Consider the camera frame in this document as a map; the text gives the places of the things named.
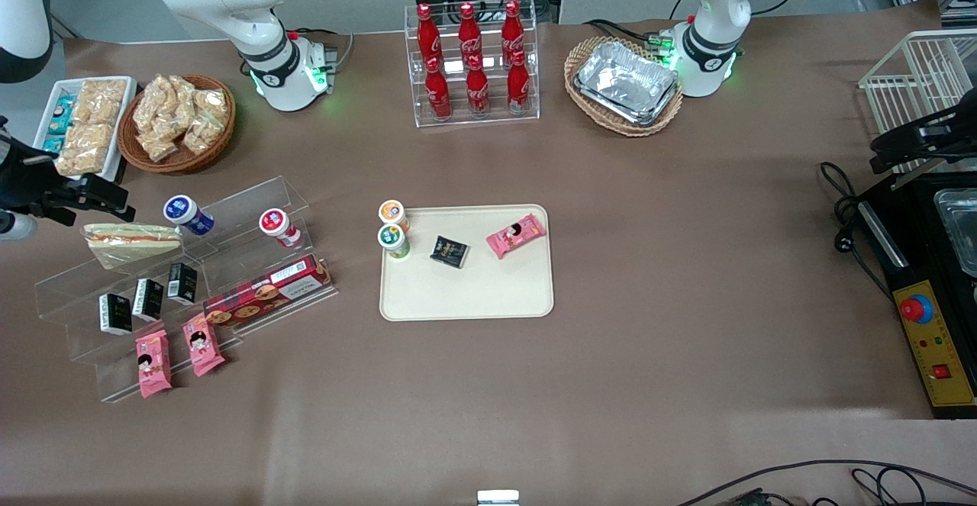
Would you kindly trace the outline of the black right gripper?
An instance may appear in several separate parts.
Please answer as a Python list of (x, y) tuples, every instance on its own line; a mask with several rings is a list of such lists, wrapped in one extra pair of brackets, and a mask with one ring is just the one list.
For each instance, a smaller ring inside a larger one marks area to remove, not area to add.
[(77, 211), (100, 211), (123, 222), (133, 222), (134, 207), (128, 191), (94, 173), (81, 176), (81, 202), (55, 168), (49, 154), (29, 147), (7, 130), (1, 120), (1, 208), (32, 217), (74, 217)]

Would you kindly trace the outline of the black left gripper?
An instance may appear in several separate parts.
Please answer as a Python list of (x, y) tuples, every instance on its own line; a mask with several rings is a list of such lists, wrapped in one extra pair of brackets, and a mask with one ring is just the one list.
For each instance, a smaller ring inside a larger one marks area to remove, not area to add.
[(921, 157), (974, 157), (975, 109), (962, 104), (894, 128), (870, 142), (876, 175)]

